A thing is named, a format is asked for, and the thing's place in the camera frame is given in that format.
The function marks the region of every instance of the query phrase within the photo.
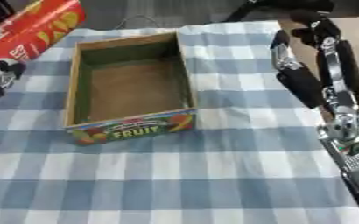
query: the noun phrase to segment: table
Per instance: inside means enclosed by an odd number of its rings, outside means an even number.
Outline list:
[[[61,128],[73,31],[0,99],[0,224],[355,223],[359,208],[311,111],[275,79],[277,22],[179,29],[198,129],[80,147]]]

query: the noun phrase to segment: metal robot arm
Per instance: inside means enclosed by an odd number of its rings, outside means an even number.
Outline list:
[[[307,28],[295,31],[304,44],[318,50],[320,80],[289,55],[289,37],[279,31],[271,45],[278,80],[310,109],[323,106],[333,120],[318,127],[319,139],[359,192],[359,69],[351,45],[327,17],[297,11],[292,20]]]

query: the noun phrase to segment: cable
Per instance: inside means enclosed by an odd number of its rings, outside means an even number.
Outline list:
[[[153,24],[155,24],[155,26],[157,26],[157,28],[160,28],[160,25],[158,24],[157,21],[155,21],[154,19],[147,17],[146,15],[136,15],[136,16],[131,16],[131,17],[126,17],[123,21],[121,21],[121,23],[116,26],[116,30],[121,29],[123,27],[123,25],[128,22],[129,20],[133,19],[133,18],[144,18],[150,22],[152,22]]]

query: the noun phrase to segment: box label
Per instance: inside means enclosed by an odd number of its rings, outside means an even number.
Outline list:
[[[131,137],[142,137],[170,133],[180,130],[190,130],[194,127],[194,111],[150,116],[148,119],[135,118],[122,120],[109,125],[88,127],[87,129],[72,129],[73,136],[80,144],[104,143],[123,140]]]

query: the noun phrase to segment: pringles can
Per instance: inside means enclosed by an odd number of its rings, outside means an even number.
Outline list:
[[[36,59],[84,21],[78,0],[40,0],[0,24],[0,88],[8,88]]]

